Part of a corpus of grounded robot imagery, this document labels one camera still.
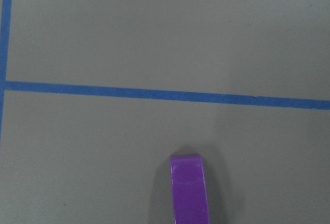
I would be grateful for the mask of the purple trapezoid block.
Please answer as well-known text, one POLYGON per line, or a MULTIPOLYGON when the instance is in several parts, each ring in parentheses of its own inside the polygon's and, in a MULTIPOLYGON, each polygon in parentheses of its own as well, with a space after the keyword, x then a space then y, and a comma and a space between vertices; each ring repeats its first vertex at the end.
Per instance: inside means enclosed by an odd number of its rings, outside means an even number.
POLYGON ((174 223, 210 223, 203 159, 170 156, 174 223))

